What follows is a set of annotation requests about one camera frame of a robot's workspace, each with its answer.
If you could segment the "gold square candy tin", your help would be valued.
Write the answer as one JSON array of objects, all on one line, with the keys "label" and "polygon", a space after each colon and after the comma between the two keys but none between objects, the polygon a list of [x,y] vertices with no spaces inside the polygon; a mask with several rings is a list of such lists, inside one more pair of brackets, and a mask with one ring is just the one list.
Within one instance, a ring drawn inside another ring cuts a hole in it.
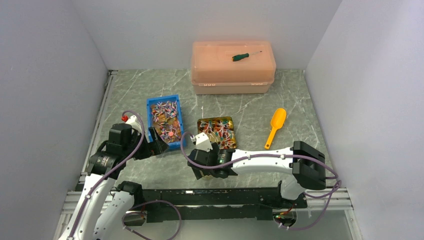
[{"label": "gold square candy tin", "polygon": [[220,149],[236,149],[237,141],[233,119],[230,116],[201,118],[197,120],[197,132],[205,133]]}]

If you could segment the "blue plastic candy bin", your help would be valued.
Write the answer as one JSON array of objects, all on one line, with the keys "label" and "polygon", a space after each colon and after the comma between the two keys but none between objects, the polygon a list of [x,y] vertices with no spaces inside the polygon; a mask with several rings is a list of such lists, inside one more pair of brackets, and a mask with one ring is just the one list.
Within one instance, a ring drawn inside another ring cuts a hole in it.
[{"label": "blue plastic candy bin", "polygon": [[148,98],[146,111],[148,126],[156,130],[171,151],[179,149],[184,133],[179,95]]}]

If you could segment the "orange plastic scoop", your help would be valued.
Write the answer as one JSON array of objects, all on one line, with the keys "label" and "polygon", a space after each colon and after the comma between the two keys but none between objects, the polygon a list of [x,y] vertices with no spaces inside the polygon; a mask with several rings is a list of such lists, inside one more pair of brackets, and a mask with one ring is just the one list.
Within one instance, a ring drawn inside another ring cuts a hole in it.
[{"label": "orange plastic scoop", "polygon": [[268,138],[266,140],[266,143],[264,145],[264,148],[266,150],[269,150],[273,139],[276,135],[277,130],[281,129],[285,123],[287,117],[287,112],[284,108],[278,108],[275,110],[271,120],[270,120],[270,133],[268,135]]}]

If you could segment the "clear glass jar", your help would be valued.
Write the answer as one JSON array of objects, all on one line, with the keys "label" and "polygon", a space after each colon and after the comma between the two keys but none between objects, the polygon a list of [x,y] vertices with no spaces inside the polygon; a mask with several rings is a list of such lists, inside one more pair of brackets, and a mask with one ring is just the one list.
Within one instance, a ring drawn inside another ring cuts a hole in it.
[{"label": "clear glass jar", "polygon": [[203,177],[202,177],[202,180],[203,180],[203,181],[211,181],[211,180],[213,180],[213,179],[215,179],[215,177],[214,177],[214,176],[212,176],[212,175],[206,175],[206,176],[203,176]]}]

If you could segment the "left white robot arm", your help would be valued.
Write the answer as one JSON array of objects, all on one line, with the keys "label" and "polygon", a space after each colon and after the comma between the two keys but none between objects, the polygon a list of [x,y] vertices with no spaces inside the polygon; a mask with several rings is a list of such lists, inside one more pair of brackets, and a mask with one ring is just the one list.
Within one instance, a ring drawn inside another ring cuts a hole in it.
[{"label": "left white robot arm", "polygon": [[113,226],[129,210],[144,203],[143,189],[138,183],[121,183],[104,208],[106,198],[129,159],[142,160],[164,153],[168,148],[156,130],[149,127],[148,141],[137,122],[116,123],[97,152],[89,158],[87,176],[74,213],[60,236],[61,240],[104,240]]}]

